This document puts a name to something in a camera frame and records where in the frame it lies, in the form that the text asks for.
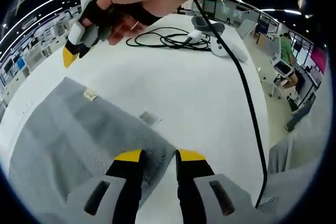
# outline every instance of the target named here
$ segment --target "desk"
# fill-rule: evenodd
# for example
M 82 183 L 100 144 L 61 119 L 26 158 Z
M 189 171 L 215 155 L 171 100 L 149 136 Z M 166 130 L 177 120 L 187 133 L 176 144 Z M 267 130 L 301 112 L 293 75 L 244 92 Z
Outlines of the desk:
M 191 17 L 169 15 L 151 28 L 191 31 Z M 268 116 L 260 79 L 236 30 L 226 26 L 224 40 L 234 39 L 248 55 L 246 75 L 268 163 Z M 156 43 L 153 37 L 143 42 Z M 251 194 L 253 204 L 262 186 L 262 166 L 243 84 L 230 59 L 211 52 L 128 47 L 98 43 L 69 69 L 62 49 L 40 64 L 16 92 L 0 124 L 0 155 L 8 175 L 18 135 L 34 108 L 68 76 L 95 90 L 131 115 L 144 111 L 162 121 L 154 127 L 171 144 L 197 150 L 216 173 L 223 173 Z M 139 210 L 137 223 L 182 223 L 177 198 L 175 160 Z

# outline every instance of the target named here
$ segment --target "black cable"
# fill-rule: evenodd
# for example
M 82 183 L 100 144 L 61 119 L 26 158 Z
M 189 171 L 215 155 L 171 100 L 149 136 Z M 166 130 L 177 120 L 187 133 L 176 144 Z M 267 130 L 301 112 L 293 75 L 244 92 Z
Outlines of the black cable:
M 178 34 L 170 34 L 170 35 L 161 35 L 159 33 L 156 33 L 156 31 L 160 29 L 175 29 L 178 31 L 182 31 L 183 33 L 178 33 Z M 210 49 L 210 36 L 206 35 L 207 39 L 201 39 L 197 43 L 190 43 L 190 38 L 187 39 L 186 41 L 178 41 L 174 40 L 175 37 L 179 36 L 187 36 L 189 33 L 185 30 L 175 28 L 175 27 L 159 27 L 154 30 L 148 31 L 146 33 L 140 34 L 135 38 L 129 38 L 126 40 L 126 44 L 130 47 L 151 47 L 151 48 L 172 48 L 172 49 L 190 49 L 193 51 L 211 51 Z M 145 36 L 145 35 L 157 35 L 160 38 L 161 44 L 159 45 L 147 45 L 140 43 L 138 40 Z
M 208 17 L 204 14 L 204 12 L 203 12 L 203 10 L 202 10 L 199 2 L 197 0 L 194 0 L 194 3 L 196 4 L 199 12 L 202 14 L 202 16 L 203 16 L 204 20 L 206 21 L 207 25 L 209 26 L 209 28 L 211 29 L 211 31 L 214 33 L 214 35 L 218 39 L 219 43 L 223 46 L 223 48 L 227 51 L 227 53 L 232 58 L 232 61 L 236 65 L 236 67 L 238 69 L 238 72 L 239 72 L 239 75 L 240 75 L 240 78 L 242 79 L 242 82 L 243 82 L 243 86 L 244 86 L 244 90 L 245 90 L 246 98 L 247 98 L 247 103 L 248 103 L 248 106 L 249 106 L 249 109 L 250 109 L 250 113 L 251 113 L 251 117 L 252 117 L 254 131 L 255 131 L 255 134 L 256 134 L 257 145 L 258 145 L 259 155 L 260 155 L 260 159 L 261 159 L 261 166 L 262 166 L 262 171 L 263 171 L 263 175 L 264 175 L 263 181 L 262 181 L 263 185 L 261 186 L 261 191 L 260 191 L 257 203 L 255 205 L 255 207 L 257 208 L 259 206 L 261 197 L 262 197 L 262 195 L 264 193 L 264 190 L 265 190 L 265 187 L 266 187 L 266 182 L 267 182 L 267 166 L 266 166 L 266 160 L 265 160 L 265 156 L 264 156 L 264 150 L 262 149 L 262 143 L 261 143 L 261 138 L 260 138 L 258 121 L 257 121 L 257 117 L 256 117 L 256 112 L 255 112 L 254 107 L 253 107 L 251 93 L 250 93 L 250 90 L 248 88 L 248 84 L 247 84 L 246 77 L 244 75 L 244 71 L 243 71 L 241 65 L 239 64 L 239 61 L 237 60 L 237 58 L 235 57 L 235 55 L 232 53 L 232 51 L 229 49 L 229 47 L 225 44 L 225 42 L 220 37 L 220 35 L 218 34 L 218 32 L 214 29 L 214 27 L 210 23 Z

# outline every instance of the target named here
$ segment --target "white table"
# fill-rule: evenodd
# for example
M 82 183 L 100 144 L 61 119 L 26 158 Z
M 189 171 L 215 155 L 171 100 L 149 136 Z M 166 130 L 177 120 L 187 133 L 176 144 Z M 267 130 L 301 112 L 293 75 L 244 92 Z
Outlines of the white table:
M 165 17 L 152 28 L 162 26 L 193 29 L 191 17 L 183 15 Z M 241 65 L 268 163 L 267 108 L 257 71 L 236 30 L 226 26 L 224 35 L 225 40 L 234 39 L 249 57 Z M 147 36 L 145 41 L 158 40 Z M 244 88 L 234 63 L 211 52 L 132 48 L 124 42 L 117 46 L 99 43 L 66 69 L 59 49 L 21 85 L 3 117 L 0 155 L 6 174 L 23 125 L 64 76 L 90 87 L 136 117 L 144 111 L 154 113 L 162 119 L 154 130 L 176 147 L 204 154 L 214 172 L 225 174 L 249 192 L 255 204 L 263 170 Z M 137 223 L 182 223 L 175 159 L 139 210 Z

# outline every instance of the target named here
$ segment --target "green shirt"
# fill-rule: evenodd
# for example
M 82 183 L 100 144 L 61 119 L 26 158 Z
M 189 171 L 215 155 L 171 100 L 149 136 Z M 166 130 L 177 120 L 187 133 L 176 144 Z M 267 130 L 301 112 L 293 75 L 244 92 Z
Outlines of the green shirt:
M 290 64 L 290 57 L 292 56 L 292 46 L 290 40 L 286 37 L 280 38 L 281 43 L 281 58 L 288 64 Z

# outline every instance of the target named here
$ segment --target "floor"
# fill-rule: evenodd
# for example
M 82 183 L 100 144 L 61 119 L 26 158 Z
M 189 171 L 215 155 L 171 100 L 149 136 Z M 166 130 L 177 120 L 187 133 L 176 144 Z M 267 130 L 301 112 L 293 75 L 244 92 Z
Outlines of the floor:
M 273 80 L 276 76 L 276 72 L 270 63 L 270 58 L 266 55 L 256 44 L 256 41 L 252 36 L 247 36 L 244 39 L 244 44 L 246 45 L 252 60 L 256 66 L 259 77 L 262 80 L 266 77 L 267 80 Z M 268 112 L 268 123 L 269 123 L 269 143 L 270 148 L 277 144 L 277 142 L 288 136 L 288 132 L 285 129 L 285 125 L 291 118 L 291 110 L 288 102 L 282 98 L 278 99 L 278 96 L 269 97 L 271 92 L 271 85 L 268 83 L 262 83 L 262 88 L 265 94 L 265 100 Z

